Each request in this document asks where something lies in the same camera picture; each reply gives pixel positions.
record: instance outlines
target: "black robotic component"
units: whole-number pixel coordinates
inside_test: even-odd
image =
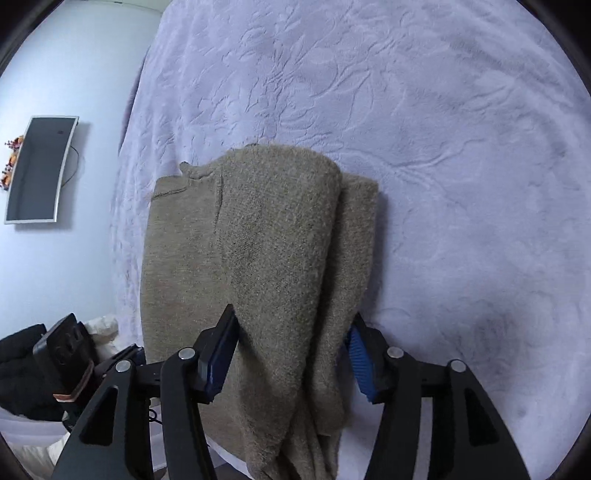
[[[216,480],[199,403],[222,390],[238,342],[228,305],[216,327],[165,362],[112,362],[78,419],[53,480],[152,480],[148,404],[160,397],[171,480]],[[412,480],[421,398],[433,398],[429,480],[527,480],[511,435],[476,377],[462,361],[416,361],[388,347],[357,315],[346,341],[361,391],[384,413],[365,480]]]

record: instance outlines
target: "ribbed blue pad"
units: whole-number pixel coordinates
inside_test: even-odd
[[[361,393],[373,403],[378,395],[374,385],[374,366],[365,349],[361,335],[354,326],[349,332],[349,359]]]

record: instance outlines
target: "olive brown cloth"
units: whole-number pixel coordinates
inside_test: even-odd
[[[248,146],[157,181],[141,313],[149,361],[232,303],[241,326],[208,436],[257,480],[330,479],[344,408],[339,349],[371,267],[377,185],[311,150]]]

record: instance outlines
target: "white tv frame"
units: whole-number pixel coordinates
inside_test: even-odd
[[[72,125],[72,130],[70,131],[70,136],[68,137],[68,142],[66,143],[66,150],[64,152],[64,158],[62,158],[62,160],[61,160],[60,176],[57,181],[56,204],[54,205],[54,209],[53,209],[53,218],[52,219],[50,219],[50,218],[48,218],[48,219],[34,219],[34,220],[8,220],[7,219],[8,204],[10,202],[10,194],[12,192],[12,184],[14,183],[11,180],[10,186],[8,188],[8,197],[6,199],[6,209],[4,212],[4,224],[5,225],[10,225],[10,224],[14,224],[14,223],[56,223],[57,222],[57,207],[60,203],[61,181],[64,176],[64,169],[66,168],[66,159],[68,158],[68,153],[70,152],[70,146],[72,145],[72,137],[74,136],[74,130],[78,126],[80,118],[78,116],[69,116],[69,115],[36,115],[36,116],[32,116],[31,119],[29,120],[28,125],[27,125],[27,131],[25,132],[25,138],[22,141],[21,148],[18,149],[17,163],[16,163],[16,165],[14,165],[14,168],[12,169],[12,179],[14,179],[14,174],[16,173],[17,168],[18,168],[18,158],[21,155],[21,150],[22,150],[23,146],[25,145],[25,142],[27,141],[27,132],[29,131],[29,127],[31,126],[31,123],[35,118],[70,118],[70,119],[74,120],[74,124]]]

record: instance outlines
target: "tv screen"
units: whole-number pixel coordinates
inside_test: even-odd
[[[64,166],[78,117],[31,118],[8,191],[5,223],[57,221]]]

